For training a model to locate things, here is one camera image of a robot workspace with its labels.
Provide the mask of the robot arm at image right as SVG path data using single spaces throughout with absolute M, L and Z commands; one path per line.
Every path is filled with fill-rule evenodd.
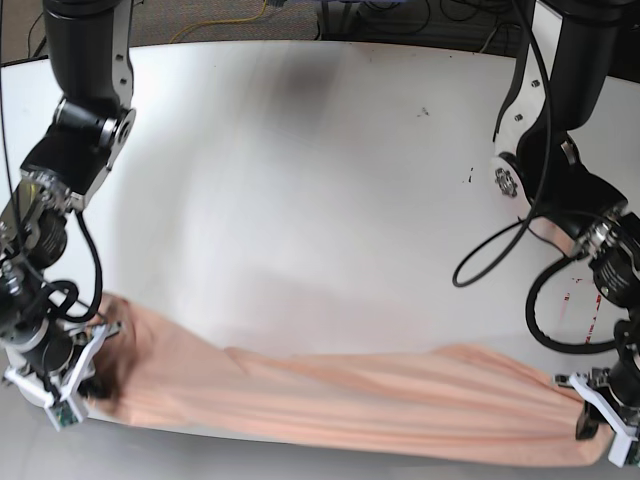
M 572 132 L 591 117 L 630 1 L 517 1 L 522 41 L 493 134 L 495 181 L 514 201 L 525 228 L 561 252 L 534 280 L 525 303 L 531 335 L 568 355 L 615 351 L 617 362 L 586 377 L 602 403 L 586 403 L 578 439 L 592 437 L 612 410 L 639 426 L 639 219 L 627 198 L 591 173 Z M 600 296 L 627 312 L 610 340 L 566 343 L 539 327 L 536 303 L 544 285 L 586 261 Z

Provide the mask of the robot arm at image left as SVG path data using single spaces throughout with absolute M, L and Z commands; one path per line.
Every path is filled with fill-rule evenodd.
M 25 366 L 9 375 L 24 386 L 39 380 L 48 406 L 99 390 L 89 371 L 96 344 L 103 274 L 81 314 L 70 280 L 45 271 L 64 254 L 69 217 L 82 221 L 133 127 L 134 73 L 129 55 L 130 1 L 46 1 L 48 57 L 62 97 L 43 138 L 9 186 L 1 215 L 1 340 Z

